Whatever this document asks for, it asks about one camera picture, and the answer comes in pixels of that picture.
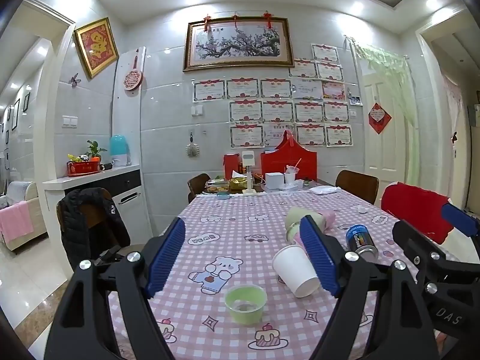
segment butterfly decoration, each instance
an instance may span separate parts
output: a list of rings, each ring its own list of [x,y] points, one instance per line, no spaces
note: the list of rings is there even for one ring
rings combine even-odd
[[[70,79],[70,81],[68,81],[68,83],[71,84],[71,87],[72,87],[72,88],[75,88],[79,83],[82,82],[81,79],[77,79],[77,76],[78,76],[78,73],[75,74],[75,75]]]

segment certificate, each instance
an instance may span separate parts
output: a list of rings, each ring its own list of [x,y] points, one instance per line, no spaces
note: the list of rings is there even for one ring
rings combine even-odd
[[[328,61],[334,64],[340,63],[338,58],[337,48],[333,46],[327,46],[325,44],[313,44],[311,45],[311,51],[313,57],[321,61]]]
[[[231,97],[258,97],[258,80],[251,79],[229,79],[226,82],[226,98]]]
[[[265,123],[265,146],[277,147],[283,140],[283,133],[288,130],[295,136],[293,123]]]
[[[225,81],[208,79],[193,85],[193,101],[225,99]]]
[[[332,101],[323,102],[323,120],[333,122],[349,122],[349,106],[347,103]]]
[[[230,126],[230,146],[264,147],[263,126],[258,124]]]
[[[293,103],[291,101],[264,100],[263,120],[265,122],[293,122]]]
[[[292,98],[291,82],[288,79],[263,79],[262,97],[289,97]]]
[[[317,79],[296,79],[292,81],[294,99],[322,99],[322,82]]]
[[[352,146],[351,125],[327,125],[325,126],[327,147]]]
[[[304,146],[325,146],[325,132],[321,124],[297,124],[297,140]]]
[[[290,77],[317,77],[317,70],[315,68],[315,61],[309,59],[294,58],[295,67],[289,68]]]
[[[322,103],[306,101],[295,103],[296,122],[321,122],[323,120]]]
[[[317,62],[318,78],[343,82],[342,66],[329,62]]]
[[[262,122],[262,102],[260,100],[236,100],[230,103],[230,122]]]
[[[345,101],[345,87],[343,84],[322,81],[322,90],[324,99]]]

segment red diamond door decoration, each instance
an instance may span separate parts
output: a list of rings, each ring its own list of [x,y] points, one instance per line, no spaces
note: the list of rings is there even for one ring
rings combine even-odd
[[[392,119],[387,111],[383,109],[380,104],[375,103],[368,114],[368,123],[375,130],[377,134],[380,134],[388,122]]]

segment red tassel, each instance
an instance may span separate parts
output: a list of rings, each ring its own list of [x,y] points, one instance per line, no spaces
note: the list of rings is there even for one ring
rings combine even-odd
[[[208,31],[208,20],[211,20],[212,18],[210,17],[210,15],[207,15],[203,18],[203,20],[205,20],[205,29],[203,31],[207,32]]]
[[[235,23],[235,28],[237,28],[237,19],[238,19],[238,15],[237,15],[237,12],[235,12],[235,14],[233,15],[233,22]]]
[[[268,28],[272,28],[272,23],[270,22],[270,18],[272,17],[272,14],[268,13],[268,11],[265,11],[265,13],[263,14],[263,17],[267,19]]]

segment black drawer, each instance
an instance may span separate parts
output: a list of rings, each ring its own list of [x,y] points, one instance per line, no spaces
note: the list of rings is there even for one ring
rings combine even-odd
[[[103,178],[102,180],[92,181],[91,183],[86,183],[75,188],[69,188],[65,190],[65,195],[73,190],[101,187],[110,192],[110,195],[114,197],[141,185],[140,170],[134,170],[121,175]]]

